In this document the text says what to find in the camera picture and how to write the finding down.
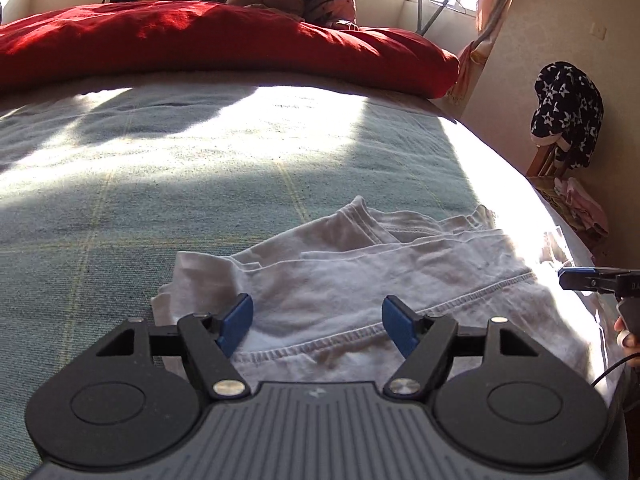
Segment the person's right hand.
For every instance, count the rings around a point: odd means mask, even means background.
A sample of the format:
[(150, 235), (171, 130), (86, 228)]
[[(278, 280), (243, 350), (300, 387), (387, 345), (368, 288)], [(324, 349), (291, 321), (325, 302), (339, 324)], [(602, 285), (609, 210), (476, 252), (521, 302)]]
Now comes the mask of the person's right hand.
[(627, 324), (621, 316), (616, 320), (614, 330), (616, 330), (617, 333), (616, 341), (620, 348), (624, 350), (626, 356), (640, 351), (639, 339), (628, 330)]

